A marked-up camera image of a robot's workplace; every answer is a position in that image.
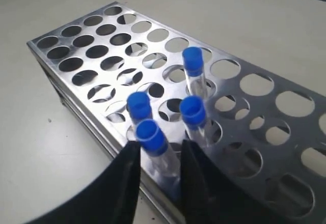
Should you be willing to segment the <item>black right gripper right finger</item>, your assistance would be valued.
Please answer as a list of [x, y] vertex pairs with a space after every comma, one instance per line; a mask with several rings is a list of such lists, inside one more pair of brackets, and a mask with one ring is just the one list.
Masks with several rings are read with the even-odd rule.
[[181, 148], [186, 223], [275, 223], [275, 215], [233, 184], [192, 141]]

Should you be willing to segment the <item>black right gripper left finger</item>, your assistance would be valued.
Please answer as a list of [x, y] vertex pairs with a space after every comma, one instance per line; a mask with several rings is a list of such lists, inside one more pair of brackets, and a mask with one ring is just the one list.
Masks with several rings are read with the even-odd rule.
[[140, 176], [140, 144], [129, 141], [83, 191], [32, 223], [133, 223]]

